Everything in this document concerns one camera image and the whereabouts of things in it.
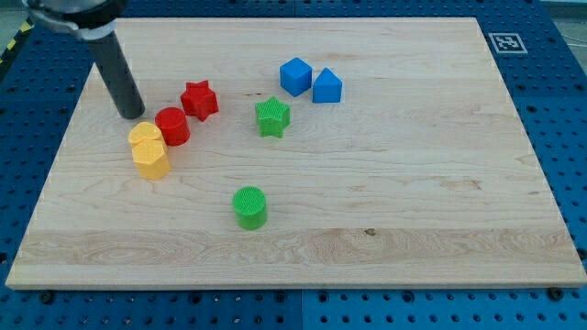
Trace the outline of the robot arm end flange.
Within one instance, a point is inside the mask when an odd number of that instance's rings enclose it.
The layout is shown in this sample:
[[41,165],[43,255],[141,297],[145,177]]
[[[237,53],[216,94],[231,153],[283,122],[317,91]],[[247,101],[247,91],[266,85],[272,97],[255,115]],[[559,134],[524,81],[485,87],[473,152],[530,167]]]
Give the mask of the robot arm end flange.
[[78,39],[97,40],[115,31],[128,0],[22,0],[36,24]]

